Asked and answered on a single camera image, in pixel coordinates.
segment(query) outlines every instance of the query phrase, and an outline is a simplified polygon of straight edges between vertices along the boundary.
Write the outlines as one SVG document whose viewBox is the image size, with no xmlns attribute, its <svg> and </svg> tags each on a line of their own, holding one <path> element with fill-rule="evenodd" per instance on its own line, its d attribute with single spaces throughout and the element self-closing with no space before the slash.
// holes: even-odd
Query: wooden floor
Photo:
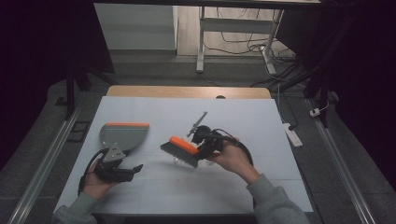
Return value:
<svg viewBox="0 0 396 224">
<path fill-rule="evenodd" d="M 199 44 L 199 7 L 178 7 L 178 33 L 177 33 L 177 55 L 179 56 L 196 56 Z M 249 19 L 249 20 L 266 20 L 273 18 L 272 9 L 250 9 L 250 8 L 226 8 L 219 7 L 219 12 L 215 7 L 205 8 L 206 18 L 226 18 L 226 19 Z M 268 35 L 259 34 L 236 34 L 222 33 L 227 41 L 245 41 L 245 42 L 227 42 L 223 39 L 220 32 L 205 32 L 204 43 L 207 46 L 205 56 L 257 56 L 261 57 L 258 49 L 255 52 L 240 54 L 240 52 L 249 51 L 248 46 L 259 45 L 266 42 Z M 273 45 L 274 51 L 286 49 L 279 42 Z"/>
</svg>

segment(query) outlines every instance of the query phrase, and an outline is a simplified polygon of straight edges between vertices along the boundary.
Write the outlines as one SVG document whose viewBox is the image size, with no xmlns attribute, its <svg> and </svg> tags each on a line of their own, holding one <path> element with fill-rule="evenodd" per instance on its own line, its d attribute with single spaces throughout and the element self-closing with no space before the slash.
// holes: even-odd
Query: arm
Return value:
<svg viewBox="0 0 396 224">
<path fill-rule="evenodd" d="M 307 224 L 305 213 L 293 203 L 282 187 L 274 187 L 249 163 L 246 154 L 230 142 L 223 142 L 221 154 L 208 158 L 247 182 L 247 190 L 256 201 L 254 214 L 260 224 Z"/>
<path fill-rule="evenodd" d="M 93 209 L 99 204 L 106 193 L 118 183 L 107 183 L 98 178 L 93 172 L 96 162 L 85 176 L 82 192 L 70 207 L 61 206 L 52 216 L 51 223 L 58 224 L 95 224 Z"/>
</svg>

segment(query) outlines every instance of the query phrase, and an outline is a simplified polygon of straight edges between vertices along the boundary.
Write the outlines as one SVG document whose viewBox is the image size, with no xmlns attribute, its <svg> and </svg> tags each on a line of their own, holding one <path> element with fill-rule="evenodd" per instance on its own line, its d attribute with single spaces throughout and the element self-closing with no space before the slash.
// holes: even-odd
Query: power strip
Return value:
<svg viewBox="0 0 396 224">
<path fill-rule="evenodd" d="M 284 123 L 283 127 L 285 128 L 285 132 L 288 135 L 289 140 L 293 144 L 294 147 L 300 147 L 303 145 L 300 138 L 297 136 L 297 133 L 294 130 L 289 130 L 289 123 Z"/>
</svg>

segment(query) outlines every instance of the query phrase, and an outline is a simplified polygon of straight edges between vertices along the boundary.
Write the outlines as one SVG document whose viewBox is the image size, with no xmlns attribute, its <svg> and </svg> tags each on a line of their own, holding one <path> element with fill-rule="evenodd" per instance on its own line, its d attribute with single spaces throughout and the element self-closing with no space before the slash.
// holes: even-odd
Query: person's left hand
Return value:
<svg viewBox="0 0 396 224">
<path fill-rule="evenodd" d="M 84 188 L 82 189 L 82 192 L 92 196 L 94 199 L 100 201 L 102 200 L 107 191 L 110 190 L 112 187 L 119 183 L 115 182 L 105 182 L 93 172 L 96 166 L 96 162 L 93 163 L 93 165 L 90 167 L 90 170 L 88 173 L 85 175 L 85 183 L 84 183 Z"/>
</svg>

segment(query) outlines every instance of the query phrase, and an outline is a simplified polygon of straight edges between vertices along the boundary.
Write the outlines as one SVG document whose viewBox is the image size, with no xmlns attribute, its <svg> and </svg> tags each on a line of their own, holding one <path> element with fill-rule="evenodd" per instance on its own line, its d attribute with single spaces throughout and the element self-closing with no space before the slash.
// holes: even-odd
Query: hand brush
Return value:
<svg viewBox="0 0 396 224">
<path fill-rule="evenodd" d="M 198 167 L 198 160 L 194 158 L 194 155 L 199 152 L 198 148 L 179 137 L 172 136 L 169 142 L 161 145 L 161 149 L 194 168 Z"/>
</svg>

